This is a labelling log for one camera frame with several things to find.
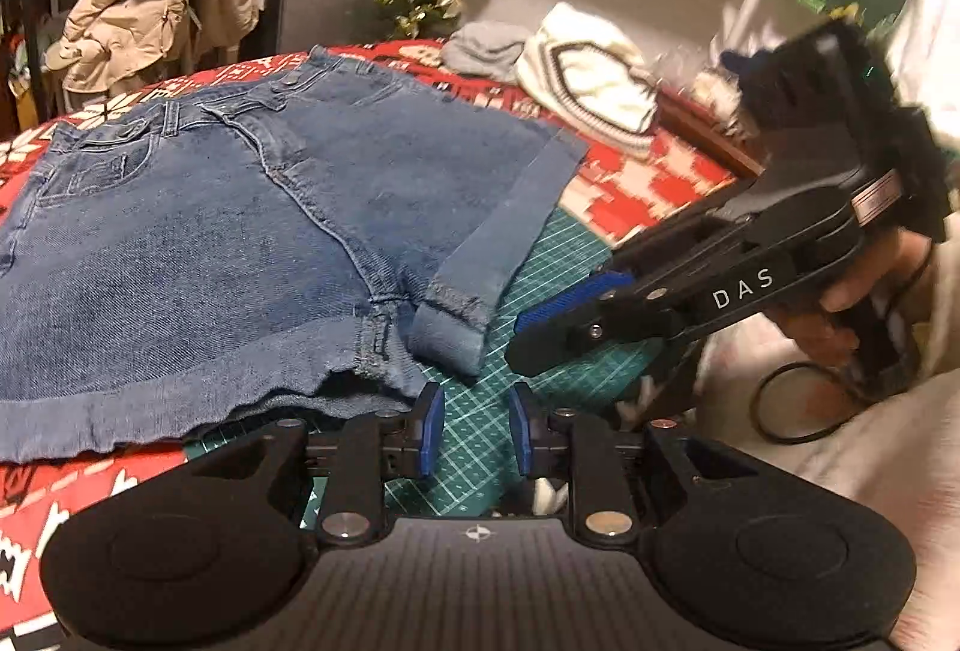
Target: white label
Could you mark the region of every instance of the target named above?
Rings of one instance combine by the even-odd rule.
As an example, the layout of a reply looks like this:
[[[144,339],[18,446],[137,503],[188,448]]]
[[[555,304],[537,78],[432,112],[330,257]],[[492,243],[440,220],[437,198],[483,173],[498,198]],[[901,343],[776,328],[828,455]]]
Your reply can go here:
[[[901,183],[899,174],[896,169],[891,169],[853,198],[853,212],[856,212],[856,219],[860,221],[860,225],[865,226],[903,195],[904,185]]]

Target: black cable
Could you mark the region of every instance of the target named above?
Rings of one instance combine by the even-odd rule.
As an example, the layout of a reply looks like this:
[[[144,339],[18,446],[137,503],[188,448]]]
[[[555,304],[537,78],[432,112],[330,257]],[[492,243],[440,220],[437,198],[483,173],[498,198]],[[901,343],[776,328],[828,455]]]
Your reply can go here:
[[[926,250],[925,255],[923,255],[923,261],[920,263],[920,266],[915,269],[913,274],[910,275],[909,279],[898,288],[898,291],[890,298],[890,303],[887,304],[886,310],[883,313],[883,320],[888,323],[890,322],[891,316],[896,310],[896,306],[904,300],[906,293],[910,291],[918,282],[920,278],[926,274],[926,271],[930,267],[930,263],[933,261],[933,251],[935,245],[930,243],[930,247]],[[864,395],[861,394],[860,390],[851,384],[851,382],[843,377],[838,371],[831,370],[830,368],[823,367],[818,363],[813,361],[794,361],[790,364],[784,364],[784,366],[776,368],[768,376],[760,381],[760,385],[757,386],[757,390],[754,392],[754,395],[750,399],[750,424],[754,428],[760,437],[764,438],[768,443],[773,445],[805,445],[806,443],[816,443],[817,440],[822,440],[824,437],[829,437],[841,426],[848,424],[853,420],[853,416],[843,419],[843,421],[838,421],[837,424],[832,424],[827,426],[826,429],[820,429],[816,432],[811,432],[810,434],[799,435],[798,437],[781,437],[781,435],[774,434],[766,426],[763,425],[763,421],[760,419],[760,403],[763,401],[764,392],[766,392],[767,387],[774,381],[776,378],[783,376],[786,373],[797,370],[813,370],[821,373],[824,377],[829,380],[832,380],[840,388],[842,388],[852,400],[856,401],[858,404],[864,405],[864,409],[869,407],[868,404],[864,403]]]

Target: human hand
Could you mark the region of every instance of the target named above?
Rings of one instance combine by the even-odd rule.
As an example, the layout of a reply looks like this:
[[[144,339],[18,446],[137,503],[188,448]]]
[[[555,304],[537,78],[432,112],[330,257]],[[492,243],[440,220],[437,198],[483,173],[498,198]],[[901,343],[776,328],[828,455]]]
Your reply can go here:
[[[930,240],[906,229],[892,229],[877,237],[853,261],[832,286],[820,297],[817,311],[800,312],[794,308],[776,307],[766,313],[786,337],[810,360],[824,367],[841,368],[853,358],[859,341],[853,330],[834,325],[829,314],[842,312],[865,298],[874,288],[887,296],[909,282],[923,264]],[[899,308],[909,322],[928,320],[932,303],[932,274],[912,286],[911,296]]]

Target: belt loop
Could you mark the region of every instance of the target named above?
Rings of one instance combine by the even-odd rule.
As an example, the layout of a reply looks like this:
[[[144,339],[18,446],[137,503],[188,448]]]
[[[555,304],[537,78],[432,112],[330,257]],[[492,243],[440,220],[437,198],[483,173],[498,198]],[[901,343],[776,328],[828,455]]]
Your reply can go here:
[[[163,130],[160,136],[176,136],[179,128],[179,101],[165,101]]]

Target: green cutting mat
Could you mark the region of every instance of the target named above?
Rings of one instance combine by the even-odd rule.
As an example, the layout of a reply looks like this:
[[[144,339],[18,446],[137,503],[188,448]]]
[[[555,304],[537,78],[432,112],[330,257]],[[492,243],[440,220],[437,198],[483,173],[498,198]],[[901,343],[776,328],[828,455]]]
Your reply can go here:
[[[387,484],[387,501],[393,509],[410,515],[481,515],[498,500],[508,483],[517,480],[506,391],[520,378],[503,360],[514,320],[521,310],[582,279],[607,256],[607,248],[582,224],[562,210],[553,212],[500,303],[488,333],[488,353],[480,378],[467,386],[435,368],[424,368],[431,380],[443,385],[446,397],[437,472],[426,482]],[[615,400],[649,358],[642,350],[610,347],[588,361],[566,365],[528,382],[550,403],[596,409]],[[282,415],[277,412],[268,418],[258,416],[218,427],[203,440],[191,443],[187,454],[192,458],[206,453]],[[315,419],[312,424],[328,428],[328,421]],[[313,525],[322,488],[323,480],[318,480],[304,526]]]

